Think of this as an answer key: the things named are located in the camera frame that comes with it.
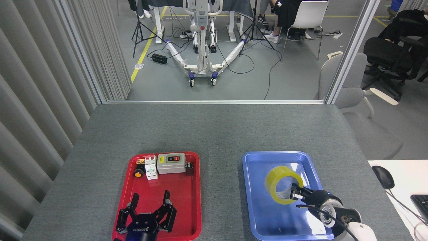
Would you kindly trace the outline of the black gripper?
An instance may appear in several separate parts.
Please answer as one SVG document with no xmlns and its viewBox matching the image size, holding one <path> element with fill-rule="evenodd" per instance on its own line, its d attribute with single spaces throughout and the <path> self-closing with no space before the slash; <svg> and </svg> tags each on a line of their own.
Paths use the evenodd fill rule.
<svg viewBox="0 0 428 241">
<path fill-rule="evenodd" d="M 156 241 L 159 231 L 172 232 L 177 209 L 170 200 L 170 192 L 165 190 L 162 205 L 152 214 L 138 214 L 136 207 L 139 194 L 134 193 L 131 202 L 119 210 L 116 232 L 127 233 L 126 241 Z"/>
<path fill-rule="evenodd" d="M 293 183 L 291 187 L 290 199 L 302 199 L 309 206 L 314 206 L 320 209 L 324 203 L 331 204 L 333 207 L 342 208 L 342 201 L 325 190 L 312 190 L 309 188 L 301 188 L 298 184 Z"/>
</svg>

